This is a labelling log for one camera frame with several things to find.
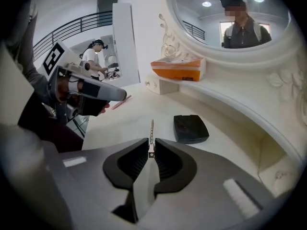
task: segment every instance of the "white cloth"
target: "white cloth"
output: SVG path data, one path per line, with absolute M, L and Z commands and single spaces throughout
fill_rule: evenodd
M 88 48 L 83 56 L 82 56 L 82 60 L 84 61 L 89 61 L 92 60 L 93 62 L 95 62 L 96 64 L 99 65 L 99 58 L 98 55 L 95 53 L 95 50 L 93 50 L 92 48 Z M 98 71 L 94 71 L 94 70 L 90 70 L 91 71 L 91 75 L 93 77 L 99 77 Z

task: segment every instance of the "person in white shirt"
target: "person in white shirt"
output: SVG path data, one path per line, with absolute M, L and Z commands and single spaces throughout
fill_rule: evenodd
M 107 68 L 102 68 L 99 65 L 99 59 L 97 55 L 97 53 L 100 52 L 103 48 L 107 48 L 107 46 L 104 45 L 102 40 L 97 39 L 87 47 L 82 55 L 82 60 L 87 61 L 90 64 L 91 76 L 96 80 L 99 80 L 98 72 L 103 73 L 103 75 L 106 77 L 105 72 L 107 71 Z

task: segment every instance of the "backpack strap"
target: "backpack strap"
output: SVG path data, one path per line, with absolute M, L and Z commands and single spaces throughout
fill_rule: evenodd
M 231 26 L 229 26 L 229 27 L 226 29 L 225 34 L 226 34 L 226 36 L 228 37 L 229 40 L 231 39 L 231 35 L 232 35 L 232 30 L 233 30 L 233 28 L 234 28 L 234 25 L 231 25 Z
M 261 43 L 261 25 L 259 25 L 257 22 L 254 22 L 254 32 L 258 41 Z

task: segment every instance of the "tissue box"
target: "tissue box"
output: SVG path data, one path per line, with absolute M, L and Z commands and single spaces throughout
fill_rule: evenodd
M 193 60 L 165 57 L 151 63 L 153 71 L 160 77 L 176 80 L 199 81 L 206 71 L 205 58 Z

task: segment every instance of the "metal railing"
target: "metal railing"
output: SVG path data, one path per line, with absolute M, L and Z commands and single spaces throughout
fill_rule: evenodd
M 205 31 L 186 22 L 186 21 L 183 21 L 185 27 L 187 28 L 188 32 L 192 35 L 192 36 L 196 36 L 202 40 L 205 40 Z
M 112 11 L 92 13 L 55 29 L 34 45 L 34 61 L 49 51 L 57 40 L 64 41 L 78 33 L 112 24 Z

